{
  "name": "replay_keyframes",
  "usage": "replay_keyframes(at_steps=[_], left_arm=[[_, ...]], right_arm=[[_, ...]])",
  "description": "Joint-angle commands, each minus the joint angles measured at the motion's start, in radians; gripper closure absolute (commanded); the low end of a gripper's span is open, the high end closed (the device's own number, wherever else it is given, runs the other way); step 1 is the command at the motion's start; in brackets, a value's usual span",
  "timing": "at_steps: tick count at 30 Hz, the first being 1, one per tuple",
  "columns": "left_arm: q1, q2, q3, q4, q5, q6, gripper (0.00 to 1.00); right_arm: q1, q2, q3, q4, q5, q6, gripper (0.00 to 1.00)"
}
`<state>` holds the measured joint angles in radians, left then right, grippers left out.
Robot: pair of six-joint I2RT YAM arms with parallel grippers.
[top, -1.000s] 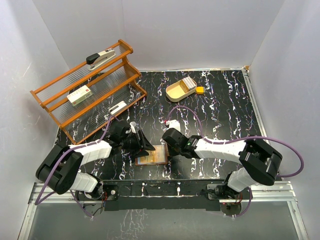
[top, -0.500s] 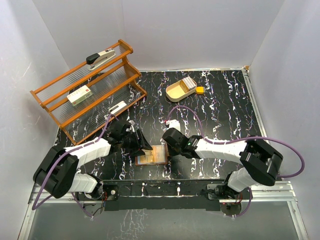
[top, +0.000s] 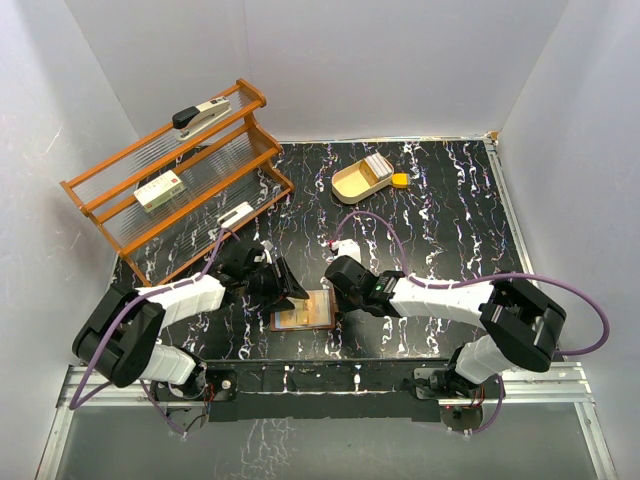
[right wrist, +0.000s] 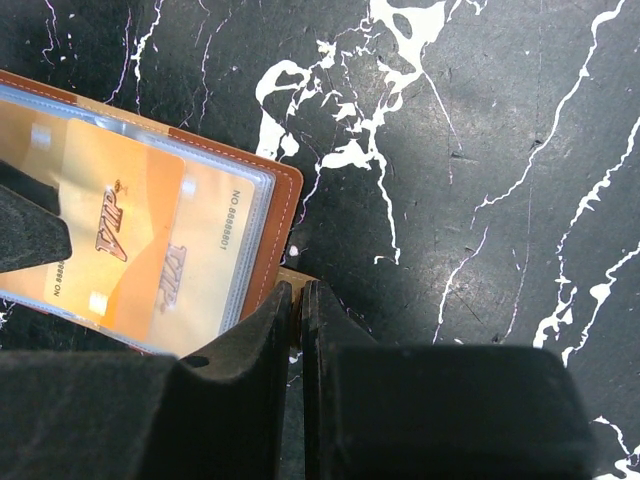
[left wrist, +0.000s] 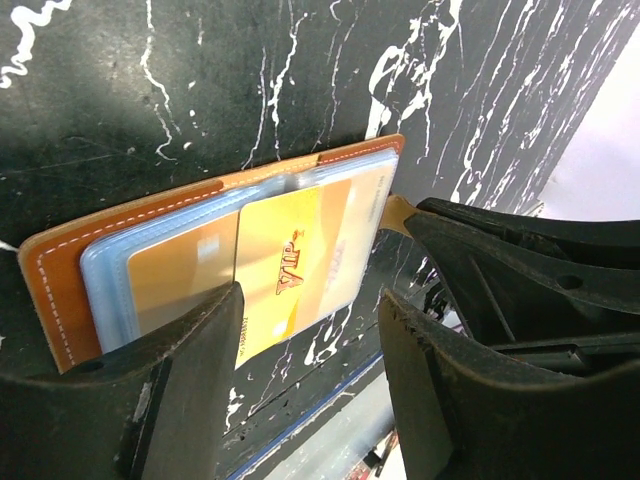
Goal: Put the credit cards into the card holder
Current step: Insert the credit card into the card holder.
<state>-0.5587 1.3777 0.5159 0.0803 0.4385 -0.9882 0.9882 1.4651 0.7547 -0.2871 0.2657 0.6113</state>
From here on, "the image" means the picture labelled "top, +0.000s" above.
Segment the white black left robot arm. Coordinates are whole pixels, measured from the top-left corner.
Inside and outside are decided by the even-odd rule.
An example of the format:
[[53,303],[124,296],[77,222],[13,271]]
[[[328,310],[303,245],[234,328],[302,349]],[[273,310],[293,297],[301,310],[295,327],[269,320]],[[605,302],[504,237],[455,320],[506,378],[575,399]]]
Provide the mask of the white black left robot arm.
[[112,284],[74,338],[72,352],[88,372],[99,372],[117,388],[156,382],[198,399],[207,383],[204,363],[158,339],[169,326],[243,296],[268,314],[290,311],[309,297],[284,258],[272,256],[263,243],[236,241],[226,252],[214,249],[191,277],[157,287]]

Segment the orange credit card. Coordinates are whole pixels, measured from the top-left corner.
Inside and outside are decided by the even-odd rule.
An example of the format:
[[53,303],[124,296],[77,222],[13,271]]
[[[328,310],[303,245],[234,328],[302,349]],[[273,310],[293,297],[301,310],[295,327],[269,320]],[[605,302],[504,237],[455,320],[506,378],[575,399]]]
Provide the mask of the orange credit card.
[[273,317],[273,326],[277,330],[305,329],[320,324],[321,316],[311,299],[293,301],[294,308],[277,312]]

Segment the beige oval tray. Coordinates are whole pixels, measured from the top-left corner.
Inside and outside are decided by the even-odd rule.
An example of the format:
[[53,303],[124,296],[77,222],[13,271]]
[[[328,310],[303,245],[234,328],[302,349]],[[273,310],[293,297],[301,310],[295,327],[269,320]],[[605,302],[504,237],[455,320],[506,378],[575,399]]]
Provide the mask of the beige oval tray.
[[392,164],[384,157],[393,167],[393,174],[389,178],[375,183],[365,165],[365,158],[332,176],[332,192],[344,204],[357,204],[391,184],[391,176],[394,174]]

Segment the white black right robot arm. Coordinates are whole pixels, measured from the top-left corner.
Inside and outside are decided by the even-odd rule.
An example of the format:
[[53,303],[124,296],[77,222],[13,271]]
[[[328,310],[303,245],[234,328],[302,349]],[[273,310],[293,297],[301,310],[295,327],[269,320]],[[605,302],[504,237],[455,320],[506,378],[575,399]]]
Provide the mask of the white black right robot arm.
[[343,312],[438,318],[484,330],[484,336],[458,347],[445,368],[411,379],[431,397],[471,397],[486,380],[514,368],[546,372],[566,320],[565,310],[525,278],[460,286],[401,271],[375,275],[345,255],[328,266],[325,278]]

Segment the stack of credit cards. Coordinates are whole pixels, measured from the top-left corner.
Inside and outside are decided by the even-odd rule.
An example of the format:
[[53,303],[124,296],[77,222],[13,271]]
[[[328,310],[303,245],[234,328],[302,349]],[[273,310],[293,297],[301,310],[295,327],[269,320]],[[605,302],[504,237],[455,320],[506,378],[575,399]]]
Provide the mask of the stack of credit cards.
[[378,153],[366,157],[364,162],[375,183],[385,180],[393,174],[393,167]]

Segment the brown leather card holder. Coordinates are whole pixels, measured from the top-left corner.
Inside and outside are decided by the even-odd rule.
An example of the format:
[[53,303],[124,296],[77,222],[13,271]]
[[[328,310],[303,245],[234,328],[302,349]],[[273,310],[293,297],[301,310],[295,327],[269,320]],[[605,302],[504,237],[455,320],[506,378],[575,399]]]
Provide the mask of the brown leather card holder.
[[271,314],[273,332],[332,329],[335,326],[336,300],[331,289],[312,290],[308,299],[292,299],[293,310]]

